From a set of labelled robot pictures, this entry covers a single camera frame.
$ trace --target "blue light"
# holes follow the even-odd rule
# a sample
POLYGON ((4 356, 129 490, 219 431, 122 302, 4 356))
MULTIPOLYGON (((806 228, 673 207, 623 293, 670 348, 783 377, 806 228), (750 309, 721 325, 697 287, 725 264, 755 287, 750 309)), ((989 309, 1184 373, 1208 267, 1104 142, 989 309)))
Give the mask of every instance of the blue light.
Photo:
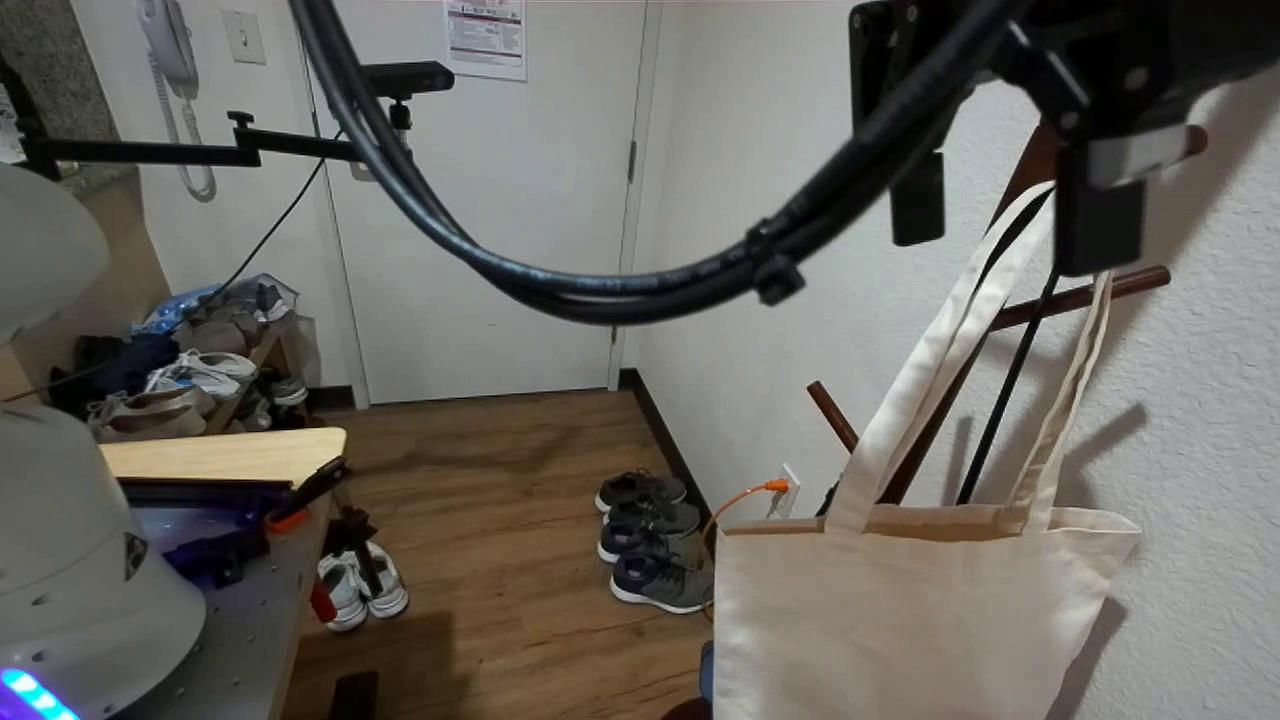
POLYGON ((25 712, 33 720, 80 720, 63 699, 55 699, 33 672, 0 667, 0 712, 25 712))

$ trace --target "wooden floor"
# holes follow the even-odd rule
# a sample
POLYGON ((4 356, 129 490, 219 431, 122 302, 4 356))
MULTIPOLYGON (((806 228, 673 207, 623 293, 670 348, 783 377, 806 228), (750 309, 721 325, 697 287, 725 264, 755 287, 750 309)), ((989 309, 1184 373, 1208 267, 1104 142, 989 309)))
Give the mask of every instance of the wooden floor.
POLYGON ((623 608, 593 493, 663 457, 623 394, 376 407, 351 429, 351 500, 414 608, 356 637, 309 628, 287 720, 326 720, 344 672, 379 672, 384 720, 656 720, 697 695, 707 618, 623 608))

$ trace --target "white fabric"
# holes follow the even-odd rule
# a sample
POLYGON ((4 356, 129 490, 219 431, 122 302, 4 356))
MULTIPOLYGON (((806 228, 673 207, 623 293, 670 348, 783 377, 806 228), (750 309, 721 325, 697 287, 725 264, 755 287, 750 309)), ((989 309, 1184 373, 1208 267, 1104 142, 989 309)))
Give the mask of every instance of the white fabric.
POLYGON ((1054 509, 1063 431, 1110 327, 1110 278, 1063 387, 1000 509, 877 509, 1054 232, 1054 200, 986 278, 1033 188, 989 232, 874 417, 820 531, 728 531, 718 564, 718 720, 1033 720, 1084 647, 1138 524, 1054 509))

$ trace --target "white wall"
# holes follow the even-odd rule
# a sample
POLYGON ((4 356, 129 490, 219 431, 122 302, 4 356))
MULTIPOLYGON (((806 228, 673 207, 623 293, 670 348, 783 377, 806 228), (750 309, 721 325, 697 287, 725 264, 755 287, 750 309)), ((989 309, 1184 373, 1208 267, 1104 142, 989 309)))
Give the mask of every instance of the white wall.
MULTIPOLYGON (((663 4, 644 264, 725 248, 850 137, 846 10, 850 0, 663 4)), ((1146 550, 1100 624, 1114 644, 1096 644, 1074 672, 1060 716, 1280 716, 1277 98, 1280 72, 1203 107, 1211 154, 1151 195, 1149 262, 1172 264, 1178 286, 1121 309, 1063 490, 1074 506, 1139 520, 1146 550)), ((1010 90, 964 105, 947 145, 943 245, 891 248, 877 207, 806 267, 808 293, 783 309, 738 302, 640 338, 640 373, 714 506, 778 477, 783 462, 806 477, 795 511, 820 506, 846 457, 806 383, 826 382, 868 424, 978 245, 1033 120, 1010 90)), ((996 477, 1026 447, 1030 405, 1046 400, 1039 382, 1055 377, 1068 327, 1074 319, 1055 319, 1035 344, 996 477)), ((959 431, 981 431, 1012 344, 1016 338, 993 341, 954 412, 959 431)), ((911 506, 938 506, 958 477, 954 440, 958 429, 919 471, 911 506)))
MULTIPOLYGON (((78 0, 78 15, 122 137, 167 142, 134 0, 78 0)), ((313 131, 309 72, 287 0, 185 0, 185 15, 199 63, 195 116, 206 145, 232 142, 227 107, 254 113, 260 130, 313 131), (232 63, 223 10, 260 15, 267 63, 232 63)), ((146 167, 147 232, 167 286, 219 286, 283 212, 313 165, 318 161, 300 155, 266 155, 266 167, 218 167, 219 194, 212 205, 194 200, 175 167, 146 167)), ((276 273, 305 293, 305 311, 318 318, 319 383, 359 387, 351 309, 328 212, 334 205, 319 175, 254 273, 276 273)))

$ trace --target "black sneaker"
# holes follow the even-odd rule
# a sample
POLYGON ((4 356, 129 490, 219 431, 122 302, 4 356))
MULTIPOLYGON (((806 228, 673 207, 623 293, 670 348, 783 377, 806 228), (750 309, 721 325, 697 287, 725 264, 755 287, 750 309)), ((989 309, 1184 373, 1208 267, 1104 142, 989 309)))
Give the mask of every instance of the black sneaker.
POLYGON ((644 511, 611 511, 600 530, 598 557, 616 564, 622 557, 661 543, 663 536, 687 536, 701 530, 701 511, 694 506, 644 511))
POLYGON ((611 506, 606 524, 656 524, 656 530, 697 531, 705 524, 705 511, 685 500, 673 506, 663 495, 637 495, 630 506, 611 506))
POLYGON ((714 572, 654 557, 623 557, 609 572, 609 591, 622 604, 654 604, 673 618, 694 618, 714 604, 714 572))
POLYGON ((623 557, 654 557, 654 560, 676 560, 676 564, 707 564, 707 543, 701 531, 656 531, 644 524, 611 524, 598 540, 598 557, 606 564, 616 564, 623 557))
POLYGON ((600 484, 598 511, 609 518, 611 509, 632 506, 632 500, 685 506, 685 495, 687 495, 687 484, 676 477, 623 471, 623 477, 600 484))

